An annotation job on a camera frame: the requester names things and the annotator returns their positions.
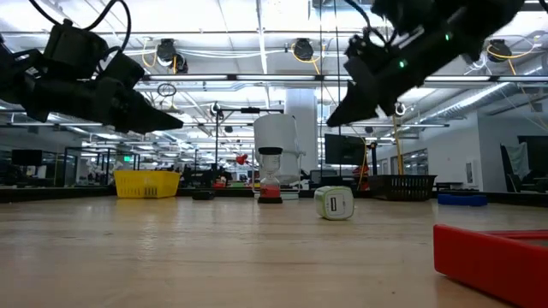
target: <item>black bin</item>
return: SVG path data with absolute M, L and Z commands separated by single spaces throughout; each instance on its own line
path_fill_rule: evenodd
M 432 196 L 437 175 L 369 176 L 369 189 L 375 197 L 389 201 L 426 201 Z

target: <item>blue tray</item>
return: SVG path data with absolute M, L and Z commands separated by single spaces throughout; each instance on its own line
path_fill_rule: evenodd
M 467 206 L 484 206 L 487 205 L 487 197 L 482 195 L 477 196 L 453 196 L 450 194 L 439 194 L 438 204 L 441 205 L 467 205 Z

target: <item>yellow plastic basket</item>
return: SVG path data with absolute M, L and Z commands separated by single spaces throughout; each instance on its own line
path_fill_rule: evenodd
M 114 171 L 119 198 L 173 197 L 179 187 L 180 175 L 169 171 Z

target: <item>sand timer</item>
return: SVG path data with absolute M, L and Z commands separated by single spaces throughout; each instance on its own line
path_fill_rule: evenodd
M 281 167 L 282 148 L 261 147 L 259 151 L 259 165 L 265 171 L 265 177 L 260 182 L 259 203 L 280 204 L 282 196 L 280 181 L 276 178 L 276 172 Z

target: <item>red tray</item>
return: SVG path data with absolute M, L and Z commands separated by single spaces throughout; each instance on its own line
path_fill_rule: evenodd
M 521 307 L 548 307 L 548 230 L 474 232 L 434 226 L 434 267 Z

